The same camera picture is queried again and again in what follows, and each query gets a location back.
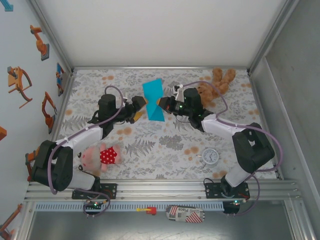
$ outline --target stuffed toy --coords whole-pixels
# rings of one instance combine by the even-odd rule
[[[105,143],[102,143],[100,148],[97,146],[87,148],[80,158],[83,171],[92,173],[96,173],[99,170],[105,173],[108,169],[108,164],[120,164],[122,162],[119,145],[114,145],[107,149]]]
[[[212,73],[213,80],[211,83],[219,90],[221,94],[224,95],[229,90],[229,84],[236,77],[236,70],[233,68],[228,69],[224,77],[223,71],[219,67],[214,68]],[[201,96],[201,103],[204,108],[206,108],[213,99],[219,97],[219,94],[214,90],[214,88],[204,82],[199,84],[197,91]]]

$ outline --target blue paper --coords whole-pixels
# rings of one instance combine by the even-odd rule
[[[162,89],[162,81],[160,78],[142,84],[144,97],[148,103],[146,105],[146,112],[150,121],[165,121],[165,116],[162,108],[157,105],[157,100],[164,96]]]

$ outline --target clock face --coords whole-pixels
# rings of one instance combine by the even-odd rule
[[[215,166],[219,160],[219,154],[213,148],[207,148],[202,153],[202,160],[209,166]]]

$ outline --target white alarm clock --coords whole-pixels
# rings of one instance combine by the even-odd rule
[[[205,163],[206,166],[213,168],[218,164],[219,153],[213,148],[206,148],[202,152],[201,158],[203,163]]]

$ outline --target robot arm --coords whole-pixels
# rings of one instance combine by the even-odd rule
[[[232,196],[237,186],[272,159],[275,152],[265,134],[236,127],[236,123],[228,120],[223,120],[223,122],[235,126],[218,121],[213,112],[203,108],[196,88],[186,89],[183,95],[184,101],[178,101],[174,96],[163,97],[159,100],[158,105],[169,114],[187,116],[191,125],[201,132],[216,134],[233,141],[237,164],[221,179],[221,190],[227,197]],[[261,129],[257,123],[251,123],[249,126]]]
[[[49,186],[48,182],[48,163],[52,150],[62,141],[66,140],[61,147],[54,153],[52,159],[56,159],[55,164],[51,164],[51,178],[53,188],[57,191],[63,191],[66,188],[84,189],[95,192],[100,191],[100,179],[91,174],[73,170],[73,159],[85,150],[88,146],[104,139],[113,130],[114,123],[130,122],[133,124],[137,121],[137,112],[146,104],[146,100],[142,96],[132,98],[132,103],[125,103],[119,114],[104,124],[100,124],[111,118],[117,111],[116,97],[111,94],[104,94],[98,101],[99,110],[97,110],[92,119],[88,122],[91,125],[85,130],[68,139],[60,139],[58,141],[44,141],[38,151],[38,155],[34,160],[31,177],[34,181]]]

